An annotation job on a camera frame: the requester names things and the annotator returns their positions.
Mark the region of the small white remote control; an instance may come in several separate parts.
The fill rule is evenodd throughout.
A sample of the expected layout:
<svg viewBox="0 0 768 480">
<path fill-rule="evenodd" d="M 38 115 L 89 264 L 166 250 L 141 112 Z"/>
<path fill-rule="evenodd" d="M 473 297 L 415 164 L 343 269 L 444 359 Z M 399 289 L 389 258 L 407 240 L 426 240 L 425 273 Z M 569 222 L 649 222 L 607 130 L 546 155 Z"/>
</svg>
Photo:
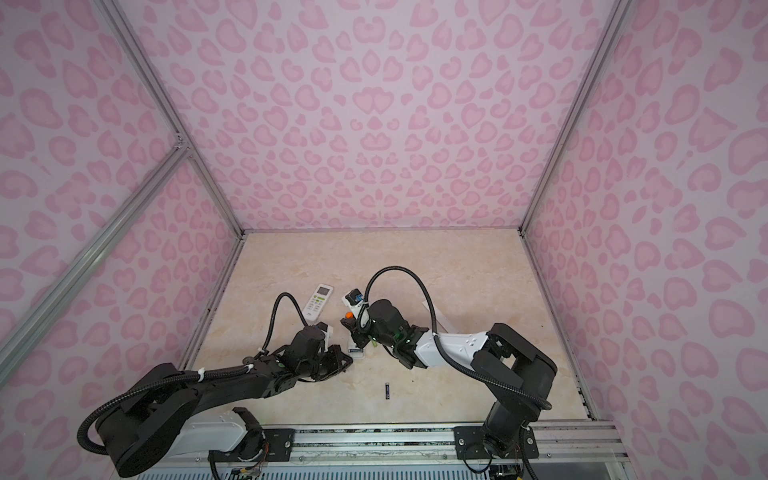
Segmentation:
<svg viewBox="0 0 768 480">
<path fill-rule="evenodd" d="M 358 347 L 353 341 L 349 341 L 348 355 L 354 360 L 361 360 L 365 358 L 365 351 L 363 348 Z"/>
</svg>

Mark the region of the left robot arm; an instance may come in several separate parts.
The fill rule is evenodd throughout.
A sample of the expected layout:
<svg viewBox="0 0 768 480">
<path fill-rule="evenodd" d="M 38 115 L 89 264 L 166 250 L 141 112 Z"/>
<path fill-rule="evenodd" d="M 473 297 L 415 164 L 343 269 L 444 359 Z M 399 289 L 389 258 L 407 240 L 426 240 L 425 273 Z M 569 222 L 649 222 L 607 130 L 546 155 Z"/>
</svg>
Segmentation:
<svg viewBox="0 0 768 480">
<path fill-rule="evenodd" d="M 290 344 L 260 350 L 233 367 L 182 371 L 160 364 L 91 412 L 78 427 L 77 442 L 110 457 L 121 477 L 141 474 L 171 453 L 193 416 L 241 400 L 271 398 L 300 382 L 319 383 L 346 371 L 353 358 L 339 345 L 328 345 L 327 333 L 324 323 L 306 326 Z"/>
</svg>

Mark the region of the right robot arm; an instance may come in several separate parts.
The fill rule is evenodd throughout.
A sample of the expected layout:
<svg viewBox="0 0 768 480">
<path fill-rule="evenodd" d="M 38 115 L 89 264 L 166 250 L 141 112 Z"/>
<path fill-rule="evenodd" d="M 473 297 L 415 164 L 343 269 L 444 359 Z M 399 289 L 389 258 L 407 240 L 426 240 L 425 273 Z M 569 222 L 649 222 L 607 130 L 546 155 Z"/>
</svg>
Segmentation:
<svg viewBox="0 0 768 480">
<path fill-rule="evenodd" d="M 409 324 L 386 299 L 368 306 L 357 289 L 343 303 L 348 313 L 341 323 L 358 348 L 375 342 L 408 369 L 458 365 L 481 378 L 495 402 L 476 451 L 498 458 L 539 456 L 530 424 L 551 408 L 547 398 L 557 374 L 539 348 L 503 323 L 476 334 L 438 334 Z"/>
</svg>

